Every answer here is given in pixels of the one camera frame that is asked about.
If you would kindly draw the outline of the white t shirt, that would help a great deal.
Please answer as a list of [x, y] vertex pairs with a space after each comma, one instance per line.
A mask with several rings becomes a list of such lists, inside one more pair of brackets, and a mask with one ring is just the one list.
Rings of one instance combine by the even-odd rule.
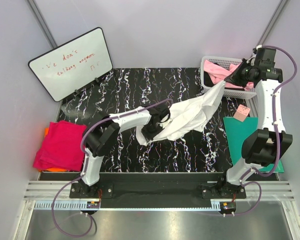
[[202, 133], [221, 103], [225, 85], [222, 80], [201, 96], [174, 103], [169, 109], [170, 119], [163, 124], [163, 131], [152, 140], [147, 140], [138, 126], [135, 133], [138, 143], [147, 146], [162, 140], [175, 141], [192, 130]]

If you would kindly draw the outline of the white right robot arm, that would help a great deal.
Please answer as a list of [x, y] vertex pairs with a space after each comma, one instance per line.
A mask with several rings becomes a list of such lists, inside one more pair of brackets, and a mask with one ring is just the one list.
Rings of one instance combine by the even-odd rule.
[[226, 199], [254, 173], [262, 177], [274, 173], [293, 136], [286, 132], [282, 120], [281, 88], [285, 84], [282, 70], [272, 65], [251, 65], [249, 60], [242, 59], [225, 81], [237, 86], [254, 83], [258, 100], [257, 129], [244, 140], [241, 158], [226, 171], [226, 181], [217, 185], [218, 195]]

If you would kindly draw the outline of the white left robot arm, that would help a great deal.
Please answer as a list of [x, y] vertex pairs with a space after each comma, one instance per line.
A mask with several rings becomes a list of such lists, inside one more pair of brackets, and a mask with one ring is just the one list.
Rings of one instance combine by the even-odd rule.
[[80, 143], [84, 152], [80, 192], [87, 198], [93, 198], [98, 193], [96, 183], [100, 179], [104, 156], [110, 152], [121, 132], [140, 127], [141, 137], [149, 143], [164, 130], [164, 124], [170, 117], [170, 108], [164, 102], [122, 113], [101, 115], [96, 123], [85, 130]]

